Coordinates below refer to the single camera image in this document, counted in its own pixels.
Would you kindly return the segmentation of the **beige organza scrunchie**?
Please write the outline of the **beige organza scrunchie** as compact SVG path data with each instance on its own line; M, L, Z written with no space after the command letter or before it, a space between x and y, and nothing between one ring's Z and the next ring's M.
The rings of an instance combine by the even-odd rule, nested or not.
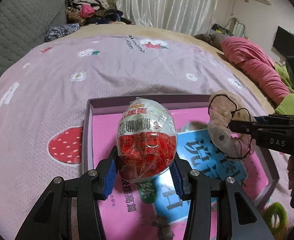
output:
M214 92L209 98L208 115L210 139L226 158L237 161L254 153L255 140L244 132L232 132L229 128L231 121L256 120L239 96L224 89Z

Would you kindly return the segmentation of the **red white chocolate egg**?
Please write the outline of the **red white chocolate egg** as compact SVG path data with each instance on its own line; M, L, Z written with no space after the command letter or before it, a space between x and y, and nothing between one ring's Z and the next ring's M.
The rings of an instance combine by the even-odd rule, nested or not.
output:
M141 183L164 173L177 148L174 118L160 103L135 98L118 122L117 150L120 177Z

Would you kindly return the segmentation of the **dark tray with pink book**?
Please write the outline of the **dark tray with pink book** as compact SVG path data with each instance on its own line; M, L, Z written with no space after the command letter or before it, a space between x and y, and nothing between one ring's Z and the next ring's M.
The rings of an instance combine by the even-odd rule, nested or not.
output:
M279 181L267 149L257 148L243 161L225 158L200 129L209 122L208 95L153 95L151 99L174 117L182 159L208 177L234 177L259 210L266 205ZM116 145L118 122L133 100L123 96L88 101L82 139L84 171L108 157ZM169 171L140 184L117 178L111 195L99 203L107 239L182 239L189 207L176 194Z

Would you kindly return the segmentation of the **pink rolled quilt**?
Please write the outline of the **pink rolled quilt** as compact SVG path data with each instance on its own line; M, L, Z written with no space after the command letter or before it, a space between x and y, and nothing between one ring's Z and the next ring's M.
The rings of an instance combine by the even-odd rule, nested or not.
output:
M221 47L229 63L253 81L274 105L278 106L289 94L273 60L257 44L232 36L224 39Z

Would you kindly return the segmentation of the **dark monitor screen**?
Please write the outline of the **dark monitor screen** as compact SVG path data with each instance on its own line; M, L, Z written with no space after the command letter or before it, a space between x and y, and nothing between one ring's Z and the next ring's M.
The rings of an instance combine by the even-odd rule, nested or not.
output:
M273 47L283 56L294 56L294 34L278 26Z

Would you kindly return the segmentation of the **pink strawberry print blanket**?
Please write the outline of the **pink strawberry print blanket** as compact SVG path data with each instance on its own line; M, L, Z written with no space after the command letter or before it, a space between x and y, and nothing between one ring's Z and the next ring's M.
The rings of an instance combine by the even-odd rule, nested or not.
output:
M35 47L0 77L0 235L15 238L54 177L80 175L80 163L54 159L48 144L83 124L89 99L220 89L251 113L268 113L224 63L193 44L105 35Z

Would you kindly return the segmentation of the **white satin curtain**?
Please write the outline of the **white satin curtain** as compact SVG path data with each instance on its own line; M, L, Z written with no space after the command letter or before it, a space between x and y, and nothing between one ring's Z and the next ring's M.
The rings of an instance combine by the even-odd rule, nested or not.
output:
M194 36L208 32L218 0L113 0L136 25Z

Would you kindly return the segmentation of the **blue floral cloth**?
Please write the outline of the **blue floral cloth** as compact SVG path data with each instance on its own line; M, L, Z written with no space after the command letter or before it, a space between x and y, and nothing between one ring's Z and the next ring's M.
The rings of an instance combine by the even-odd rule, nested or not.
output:
M58 38L65 37L67 35L75 33L79 29L80 25L78 23L63 24L56 27L51 27L46 31L45 42L51 42L57 40Z

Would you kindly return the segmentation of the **grey quilted headboard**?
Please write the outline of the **grey quilted headboard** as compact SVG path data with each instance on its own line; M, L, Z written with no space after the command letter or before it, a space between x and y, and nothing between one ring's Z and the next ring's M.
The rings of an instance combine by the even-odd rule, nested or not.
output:
M62 24L66 24L65 0L2 0L0 77L31 49L44 43L48 29Z

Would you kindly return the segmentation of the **pile of clothes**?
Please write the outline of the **pile of clothes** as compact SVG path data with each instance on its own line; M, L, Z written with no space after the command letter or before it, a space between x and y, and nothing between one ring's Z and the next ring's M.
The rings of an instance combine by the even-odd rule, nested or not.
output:
M124 13L107 0L65 0L66 19L68 24L78 23L81 27L89 24L132 22L123 17Z

